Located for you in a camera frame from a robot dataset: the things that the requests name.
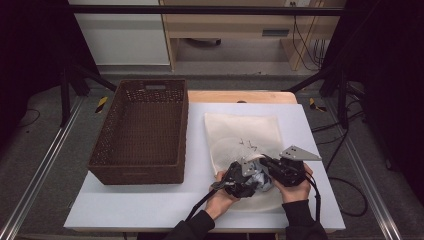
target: brown woven basket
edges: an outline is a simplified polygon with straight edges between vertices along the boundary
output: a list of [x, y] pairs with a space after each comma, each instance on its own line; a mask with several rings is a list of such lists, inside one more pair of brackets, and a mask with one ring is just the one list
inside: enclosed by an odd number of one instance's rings
[[185, 80], [122, 80], [88, 169], [105, 185], [184, 181]]

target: person's hand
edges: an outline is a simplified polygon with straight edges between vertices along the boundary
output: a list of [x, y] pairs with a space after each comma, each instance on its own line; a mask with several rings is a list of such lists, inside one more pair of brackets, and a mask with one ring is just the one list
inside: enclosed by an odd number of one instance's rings
[[[312, 170], [309, 166], [304, 163], [305, 171], [307, 172], [306, 177], [312, 176]], [[309, 191], [311, 190], [311, 184], [305, 179], [302, 183], [294, 187], [285, 187], [274, 178], [272, 179], [274, 185], [280, 190], [283, 198], [283, 203], [296, 202], [308, 199]]]
[[[216, 181], [221, 181], [224, 174], [225, 171], [218, 172], [215, 176]], [[237, 201], [240, 201], [240, 198], [236, 198], [232, 195], [229, 195], [224, 189], [220, 189], [208, 199], [208, 201], [206, 202], [205, 211], [213, 220], [215, 220], [222, 214], [227, 212], [231, 205]]]

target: person's left hand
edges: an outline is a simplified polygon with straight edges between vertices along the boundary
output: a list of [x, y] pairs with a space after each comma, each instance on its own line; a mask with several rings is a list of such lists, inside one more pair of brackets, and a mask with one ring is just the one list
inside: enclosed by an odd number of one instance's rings
[[[225, 171], [218, 172], [218, 174], [215, 176], [216, 181], [221, 181], [224, 174]], [[208, 199], [206, 202], [205, 211], [213, 220], [216, 220], [222, 214], [226, 213], [231, 205], [233, 205], [233, 203], [238, 201], [240, 201], [240, 198], [236, 198], [228, 194], [224, 189], [220, 189]]]

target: black horizontal bar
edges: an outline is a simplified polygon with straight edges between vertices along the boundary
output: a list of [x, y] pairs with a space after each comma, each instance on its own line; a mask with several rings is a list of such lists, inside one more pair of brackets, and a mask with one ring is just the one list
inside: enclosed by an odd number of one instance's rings
[[144, 5], [50, 5], [55, 11], [92, 14], [208, 14], [208, 15], [296, 15], [344, 16], [364, 13], [344, 8], [247, 7], [247, 6], [144, 6]]

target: white table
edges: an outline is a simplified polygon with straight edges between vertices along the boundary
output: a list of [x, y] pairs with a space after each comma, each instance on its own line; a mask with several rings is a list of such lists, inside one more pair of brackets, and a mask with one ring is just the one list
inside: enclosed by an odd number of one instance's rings
[[[170, 185], [105, 186], [90, 172], [64, 227], [76, 231], [169, 231], [187, 217], [208, 192], [214, 176], [204, 126], [204, 113], [277, 115], [284, 148], [296, 145], [317, 154], [309, 124], [299, 104], [190, 103], [184, 183]], [[345, 229], [333, 190], [321, 161], [306, 162], [321, 193], [321, 223], [326, 231]], [[315, 217], [315, 191], [310, 209]], [[213, 232], [281, 232], [288, 225], [282, 207], [230, 209], [216, 221]]]

